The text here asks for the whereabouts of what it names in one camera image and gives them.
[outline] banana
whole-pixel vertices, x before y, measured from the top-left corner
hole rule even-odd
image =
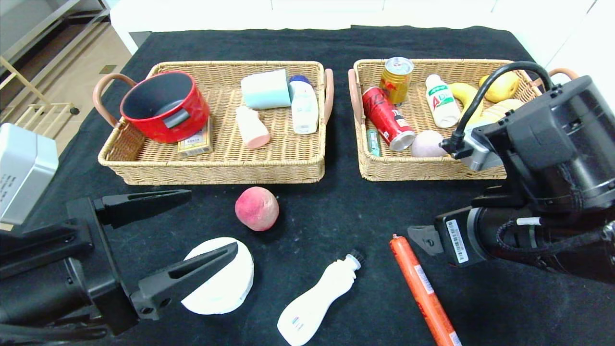
[[[453,93],[453,97],[461,101],[461,103],[463,103],[463,110],[461,111],[461,116],[463,116],[466,113],[467,108],[470,106],[470,103],[472,103],[472,100],[476,96],[476,93],[477,93],[476,88],[466,83],[449,84],[448,88]],[[483,113],[483,100],[481,100],[480,103],[478,104],[478,107],[472,114],[470,121],[472,121],[472,118],[479,117],[482,113]]]
[[[500,101],[485,109],[480,116],[473,116],[470,121],[467,122],[466,129],[496,123],[506,116],[506,112],[509,110],[516,110],[521,106],[523,106],[523,102],[517,99]]]

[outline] black tablecloth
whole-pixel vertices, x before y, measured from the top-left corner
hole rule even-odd
[[[123,69],[136,81],[163,61],[316,60],[335,73],[335,103],[327,128],[325,177],[309,185],[265,186],[279,197],[272,230],[254,233],[235,217],[247,186],[191,186],[185,207],[108,234],[129,290],[158,268],[183,259],[199,243],[232,236],[255,262],[244,304],[226,315],[200,316],[179,303],[160,321],[142,321],[93,344],[286,345],[277,319],[286,304],[313,286],[325,267],[353,247],[367,256],[352,289],[329,309],[311,345],[433,345],[434,341],[389,250],[393,232],[429,224],[464,207],[494,182],[368,182],[361,178],[347,70],[361,58],[531,59],[506,31],[473,27],[349,30],[247,30],[154,33]],[[103,97],[115,114],[127,87]],[[97,162],[111,128],[96,111],[61,156],[60,168],[30,217],[37,227],[66,217],[64,202],[169,187],[130,187]],[[449,267],[443,256],[416,248],[423,268],[464,345],[615,345],[613,287],[493,260]]]

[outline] white plastic bottle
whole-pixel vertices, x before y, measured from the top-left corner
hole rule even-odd
[[[346,259],[330,264],[316,286],[284,309],[277,329],[291,346],[302,346],[314,336],[331,303],[350,290],[356,279],[354,272],[363,261],[363,256],[352,250]]]
[[[437,74],[425,79],[427,103],[437,127],[451,127],[461,118],[461,112],[448,85]]]
[[[293,130],[297,134],[311,134],[318,129],[318,101],[314,88],[305,76],[292,76],[290,82],[290,108],[293,113]]]

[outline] white cup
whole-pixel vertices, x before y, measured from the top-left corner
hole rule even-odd
[[[256,110],[290,106],[286,69],[245,77],[241,80],[241,92],[245,105]]]

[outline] wicker basket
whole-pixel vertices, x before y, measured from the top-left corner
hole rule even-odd
[[[312,82],[319,104],[319,129],[298,135],[292,128],[290,107],[261,110],[271,141],[261,148],[248,149],[235,123],[235,109],[245,105],[241,79],[280,68],[286,68],[289,74],[303,74]],[[100,150],[98,162],[127,184],[314,183],[324,176],[325,132],[333,104],[331,70],[327,69],[325,78],[318,62],[164,62],[154,66],[148,77],[177,70],[194,77],[210,107],[213,151],[182,158],[177,145],[154,142],[122,118]]]
[[[455,180],[455,179],[503,179],[506,172],[502,166],[472,171],[462,162],[450,156],[440,158],[415,158],[410,150],[392,151],[381,140],[382,156],[370,153],[367,143],[367,130],[375,129],[371,121],[366,120],[363,113],[361,95],[371,86],[377,86],[386,60],[359,60],[354,69],[348,71],[352,108],[355,117],[355,131],[359,152],[359,170],[361,176],[371,181],[393,180]],[[479,60],[479,59],[413,59],[415,65],[412,71],[408,95],[400,111],[410,126],[417,133],[425,130],[435,130],[444,137],[449,137],[454,129],[436,127],[429,106],[425,100],[425,79],[432,73],[439,74],[446,82],[466,82],[478,87],[478,80],[490,74],[497,67],[508,64],[509,60]],[[532,86],[530,77],[524,71],[516,71],[521,78],[519,90],[515,98],[523,102],[540,95],[540,91]],[[493,103],[484,100],[485,108]]]

